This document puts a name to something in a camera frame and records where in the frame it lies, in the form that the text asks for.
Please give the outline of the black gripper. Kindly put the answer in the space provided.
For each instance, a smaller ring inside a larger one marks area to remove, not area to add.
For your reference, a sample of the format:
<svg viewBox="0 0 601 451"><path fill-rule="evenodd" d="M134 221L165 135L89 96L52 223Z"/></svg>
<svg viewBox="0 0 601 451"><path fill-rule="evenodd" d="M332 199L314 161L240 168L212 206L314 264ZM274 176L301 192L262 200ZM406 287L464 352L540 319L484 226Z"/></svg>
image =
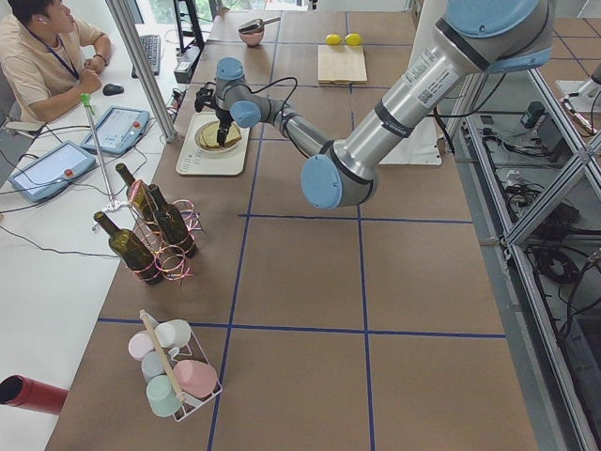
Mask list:
<svg viewBox="0 0 601 451"><path fill-rule="evenodd" d="M217 131L217 143L224 145L227 138L227 127L225 125L231 125L233 118L229 110L223 108L223 102L217 96L216 89L217 85L214 82L206 82L200 87L195 94L194 110L196 113L200 113L205 108L208 108L215 113L220 121Z"/></svg>

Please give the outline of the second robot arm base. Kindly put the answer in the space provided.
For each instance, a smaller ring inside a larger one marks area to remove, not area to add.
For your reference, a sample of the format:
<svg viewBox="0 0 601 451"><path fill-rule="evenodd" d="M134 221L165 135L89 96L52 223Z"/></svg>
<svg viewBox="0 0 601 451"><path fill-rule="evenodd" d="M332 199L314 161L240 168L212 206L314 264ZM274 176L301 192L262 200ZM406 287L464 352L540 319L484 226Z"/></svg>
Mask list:
<svg viewBox="0 0 601 451"><path fill-rule="evenodd" d="M570 112L600 112L600 66L586 80L557 80L555 84L562 92L562 101Z"/></svg>

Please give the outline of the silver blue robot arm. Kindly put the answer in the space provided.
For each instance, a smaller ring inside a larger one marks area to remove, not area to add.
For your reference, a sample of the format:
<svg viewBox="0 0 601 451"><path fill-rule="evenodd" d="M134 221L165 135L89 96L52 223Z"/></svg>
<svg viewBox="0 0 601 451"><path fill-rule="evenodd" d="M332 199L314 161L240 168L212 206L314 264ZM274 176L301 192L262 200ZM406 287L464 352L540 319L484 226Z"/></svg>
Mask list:
<svg viewBox="0 0 601 451"><path fill-rule="evenodd" d="M223 138L231 124L269 123L307 155L300 186L318 209L360 205L378 185L378 164L431 113L466 75L506 73L544 65L550 58L552 1L450 1L433 26L432 43L351 133L332 140L286 101L264 98L246 85L239 60L225 57L213 82L196 94Z"/></svg>

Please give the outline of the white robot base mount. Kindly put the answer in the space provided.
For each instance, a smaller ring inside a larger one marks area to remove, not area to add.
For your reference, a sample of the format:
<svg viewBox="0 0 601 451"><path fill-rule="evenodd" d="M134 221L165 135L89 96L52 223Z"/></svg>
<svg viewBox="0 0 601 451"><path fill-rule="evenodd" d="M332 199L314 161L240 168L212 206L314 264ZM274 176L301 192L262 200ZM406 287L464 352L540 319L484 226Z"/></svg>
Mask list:
<svg viewBox="0 0 601 451"><path fill-rule="evenodd" d="M397 144L379 165L441 165L438 133L433 117L424 118L409 138Z"/></svg>

